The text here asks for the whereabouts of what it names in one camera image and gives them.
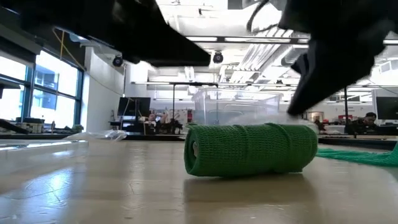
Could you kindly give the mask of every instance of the window frame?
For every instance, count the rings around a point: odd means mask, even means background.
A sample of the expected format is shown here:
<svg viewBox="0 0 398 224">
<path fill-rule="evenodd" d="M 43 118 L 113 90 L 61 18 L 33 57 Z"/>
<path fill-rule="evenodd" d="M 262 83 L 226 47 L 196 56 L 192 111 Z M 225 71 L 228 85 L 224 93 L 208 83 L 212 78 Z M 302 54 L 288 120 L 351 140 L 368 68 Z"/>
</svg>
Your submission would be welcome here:
<svg viewBox="0 0 398 224">
<path fill-rule="evenodd" d="M 54 54 L 48 50 L 43 49 L 43 51 L 50 54 L 51 56 L 54 56 Z M 7 80 L 9 82 L 12 82 L 12 83 L 15 83 L 18 85 L 22 85 L 25 87 L 24 96 L 23 96 L 23 100 L 22 100 L 22 109 L 21 109 L 21 114 L 20 114 L 22 120 L 24 118 L 28 118 L 30 116 L 30 112 L 32 109 L 32 102 L 33 102 L 33 90 L 36 89 L 36 90 L 40 90 L 40 91 L 43 91 L 46 93 L 54 94 L 57 96 L 57 98 L 58 98 L 58 96 L 63 96 L 63 97 L 75 100 L 73 124 L 80 124 L 81 97 L 82 97 L 82 93 L 83 93 L 83 70 L 65 60 L 62 60 L 62 61 L 77 69 L 78 77 L 77 77 L 77 83 L 76 83 L 76 96 L 62 93 L 60 91 L 53 90 L 48 87 L 36 85 L 34 83 L 35 82 L 35 74 L 36 74 L 36 72 L 35 72 L 36 62 L 33 64 L 33 68 L 26 66 L 25 80 L 13 78 L 13 77 L 7 76 L 5 74 L 0 74 L 0 80 Z"/>
</svg>

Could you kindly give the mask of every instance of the plastic bag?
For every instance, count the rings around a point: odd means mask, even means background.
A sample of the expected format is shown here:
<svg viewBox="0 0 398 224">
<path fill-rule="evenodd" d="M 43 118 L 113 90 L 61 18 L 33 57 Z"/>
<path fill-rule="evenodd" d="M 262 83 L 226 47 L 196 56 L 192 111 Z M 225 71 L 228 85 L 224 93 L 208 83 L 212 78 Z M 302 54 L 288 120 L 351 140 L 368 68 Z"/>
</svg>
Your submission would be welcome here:
<svg viewBox="0 0 398 224">
<path fill-rule="evenodd" d="M 102 139 L 102 140 L 111 140 L 111 141 L 120 141 L 127 137 L 125 131 L 120 130 L 107 130 L 100 131 L 95 133 L 78 133 L 65 138 L 65 140 L 93 140 L 93 139 Z"/>
<path fill-rule="evenodd" d="M 296 117 L 290 116 L 286 113 L 275 114 L 275 115 L 261 115 L 261 114 L 243 114 L 237 116 L 227 122 L 227 125 L 255 125 L 255 124 L 299 124 L 306 125 L 311 128 L 315 133 L 319 133 L 318 126 L 313 122 L 298 119 Z"/>
</svg>

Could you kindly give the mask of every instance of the glass window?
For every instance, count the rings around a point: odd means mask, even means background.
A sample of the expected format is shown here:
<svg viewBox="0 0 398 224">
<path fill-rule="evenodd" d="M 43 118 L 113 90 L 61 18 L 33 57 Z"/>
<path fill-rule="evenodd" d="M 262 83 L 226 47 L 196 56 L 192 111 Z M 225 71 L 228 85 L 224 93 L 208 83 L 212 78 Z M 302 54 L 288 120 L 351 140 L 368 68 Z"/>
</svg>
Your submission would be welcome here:
<svg viewBox="0 0 398 224">
<path fill-rule="evenodd" d="M 75 119 L 75 103 L 74 99 L 34 90 L 30 116 L 44 119 L 45 124 L 54 121 L 56 128 L 71 128 Z"/>
<path fill-rule="evenodd" d="M 76 96 L 78 70 L 67 63 L 41 51 L 36 57 L 35 83 L 61 93 Z"/>
<path fill-rule="evenodd" d="M 24 86 L 20 90 L 5 89 L 0 99 L 0 118 L 15 121 L 21 116 L 24 101 Z"/>
<path fill-rule="evenodd" d="M 0 73 L 19 80 L 26 79 L 26 65 L 0 57 Z"/>
</svg>

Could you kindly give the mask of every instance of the green bandage roll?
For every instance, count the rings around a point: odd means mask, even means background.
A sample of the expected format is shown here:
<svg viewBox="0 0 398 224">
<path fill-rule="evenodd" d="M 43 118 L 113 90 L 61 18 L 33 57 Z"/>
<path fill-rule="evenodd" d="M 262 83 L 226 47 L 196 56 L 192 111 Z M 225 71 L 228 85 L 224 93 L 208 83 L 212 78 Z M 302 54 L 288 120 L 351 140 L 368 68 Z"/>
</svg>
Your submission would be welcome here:
<svg viewBox="0 0 398 224">
<path fill-rule="evenodd" d="M 301 172 L 317 146 L 315 132 L 302 125 L 191 125 L 185 139 L 185 169 L 200 177 Z"/>
</svg>

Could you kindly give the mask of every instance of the security camera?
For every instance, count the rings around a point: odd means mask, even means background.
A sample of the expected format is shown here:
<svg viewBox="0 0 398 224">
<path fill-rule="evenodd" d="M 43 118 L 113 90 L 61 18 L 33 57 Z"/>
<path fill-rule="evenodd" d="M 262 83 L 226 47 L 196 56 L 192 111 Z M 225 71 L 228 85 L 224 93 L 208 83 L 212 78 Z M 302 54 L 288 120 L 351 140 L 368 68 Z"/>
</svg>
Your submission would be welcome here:
<svg viewBox="0 0 398 224">
<path fill-rule="evenodd" d="M 214 53 L 213 62 L 214 63 L 222 63 L 224 60 L 224 56 L 221 52 L 217 51 Z"/>
<path fill-rule="evenodd" d="M 123 57 L 121 55 L 115 56 L 112 62 L 113 66 L 120 67 L 123 64 Z"/>
</svg>

